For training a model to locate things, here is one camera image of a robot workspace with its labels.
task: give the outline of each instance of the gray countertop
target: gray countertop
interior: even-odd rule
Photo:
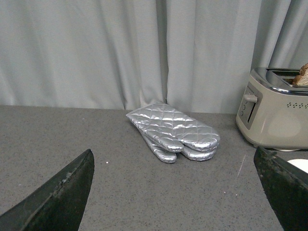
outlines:
[[[80,231],[282,231],[235,115],[189,113],[219,132],[220,145],[211,160],[178,155],[170,165],[127,112],[0,106],[0,214],[90,148],[95,171]]]

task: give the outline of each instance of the toaster lever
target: toaster lever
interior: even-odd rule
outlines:
[[[257,96],[255,95],[244,95],[244,99],[248,102],[253,102],[253,103],[256,103],[258,101],[258,98]]]

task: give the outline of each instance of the silver oven mitt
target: silver oven mitt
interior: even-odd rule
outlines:
[[[162,102],[136,109],[127,117],[145,137],[169,152],[182,152],[186,145],[209,153],[219,144],[220,137],[213,128]]]
[[[159,145],[155,144],[152,140],[147,138],[142,132],[141,132],[142,137],[152,150],[152,152],[164,163],[172,164],[177,160],[177,155],[175,153],[166,151]],[[187,146],[184,146],[183,151],[181,152],[185,157],[187,157],[190,160],[194,161],[205,161],[211,159],[216,152],[216,149],[214,149],[211,152],[208,153],[203,153],[196,151],[194,149],[191,149]]]
[[[162,162],[167,164],[173,164],[177,160],[176,153],[171,153],[166,151],[165,149],[161,148],[159,145],[152,142],[149,138],[147,138],[142,132],[142,137],[144,138],[145,142],[152,150],[152,152],[160,159]]]

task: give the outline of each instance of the toaster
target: toaster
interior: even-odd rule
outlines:
[[[299,70],[251,71],[236,124],[254,146],[288,151],[308,148],[308,86],[292,85]]]

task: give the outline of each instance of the curtain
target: curtain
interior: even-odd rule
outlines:
[[[255,67],[308,63],[306,0],[2,0],[0,104],[236,113]]]

